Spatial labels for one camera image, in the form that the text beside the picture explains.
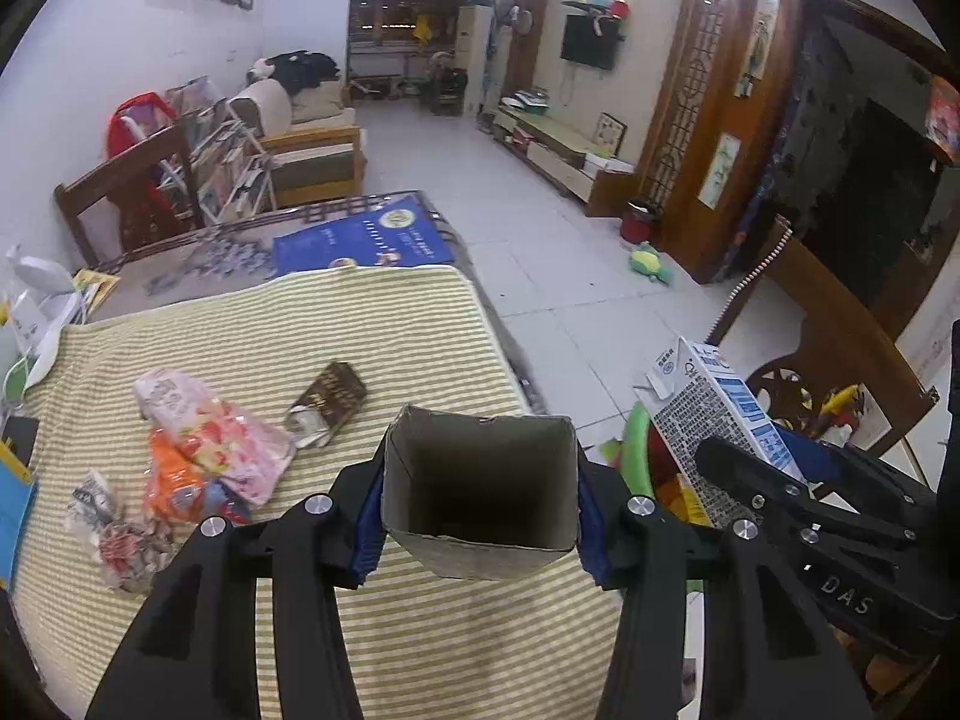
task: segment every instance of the wooden sofa armrest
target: wooden sofa armrest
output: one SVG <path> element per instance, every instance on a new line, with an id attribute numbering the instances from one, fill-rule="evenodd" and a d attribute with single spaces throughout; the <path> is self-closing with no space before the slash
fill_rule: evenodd
<path id="1" fill-rule="evenodd" d="M 330 127 L 330 129 L 298 129 L 274 135 L 269 138 L 260 138 L 260 145 L 265 151 L 282 154 L 286 151 L 300 151 L 301 148 L 315 148 L 316 146 L 337 146 L 338 143 L 353 143 L 354 149 L 360 149 L 360 127 L 353 124 L 345 127 Z"/>

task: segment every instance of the wall-mounted tv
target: wall-mounted tv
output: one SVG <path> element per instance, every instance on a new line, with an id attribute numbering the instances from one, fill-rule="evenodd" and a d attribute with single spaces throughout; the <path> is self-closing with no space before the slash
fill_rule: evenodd
<path id="1" fill-rule="evenodd" d="M 602 34 L 597 35 L 592 16 L 567 16 L 560 58 L 600 70 L 612 70 L 620 43 L 620 20 L 600 19 L 599 25 Z"/>

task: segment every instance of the screw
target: screw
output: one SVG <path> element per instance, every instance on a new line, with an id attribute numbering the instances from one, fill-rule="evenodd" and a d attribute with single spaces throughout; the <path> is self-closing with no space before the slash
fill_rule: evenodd
<path id="1" fill-rule="evenodd" d="M 652 498 L 645 495 L 635 495 L 627 501 L 627 508 L 637 517 L 649 517 L 650 514 L 656 512 L 656 503 Z"/>
<path id="2" fill-rule="evenodd" d="M 750 522 L 749 519 L 738 519 L 737 522 L 733 523 L 733 534 L 744 539 L 744 541 L 751 541 L 757 537 L 759 532 L 760 528 L 757 528 L 757 524 Z"/>
<path id="3" fill-rule="evenodd" d="M 222 517 L 210 517 L 200 523 L 200 532 L 204 536 L 219 536 L 220 533 L 227 530 L 227 522 Z"/>
<path id="4" fill-rule="evenodd" d="M 312 495 L 304 502 L 309 514 L 326 514 L 333 508 L 333 498 L 329 495 Z"/>

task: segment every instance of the cardboard box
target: cardboard box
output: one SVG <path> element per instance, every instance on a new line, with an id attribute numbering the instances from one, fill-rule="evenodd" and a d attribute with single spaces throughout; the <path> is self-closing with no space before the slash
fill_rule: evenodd
<path id="1" fill-rule="evenodd" d="M 438 576 L 532 574 L 576 544 L 577 446 L 565 416 L 408 405 L 387 430 L 383 524 Z"/>
<path id="2" fill-rule="evenodd" d="M 706 437 L 726 439 L 806 484 L 776 426 L 716 346 L 678 338 L 640 386 L 643 405 L 715 527 L 751 513 L 697 471 L 693 455 Z"/>

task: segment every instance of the blue poster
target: blue poster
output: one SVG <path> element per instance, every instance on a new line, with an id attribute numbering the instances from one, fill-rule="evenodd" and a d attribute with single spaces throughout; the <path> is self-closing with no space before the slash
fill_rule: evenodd
<path id="1" fill-rule="evenodd" d="M 338 218 L 274 239 L 277 275 L 339 265 L 412 268 L 453 260 L 440 232 L 414 196 L 378 211 Z"/>

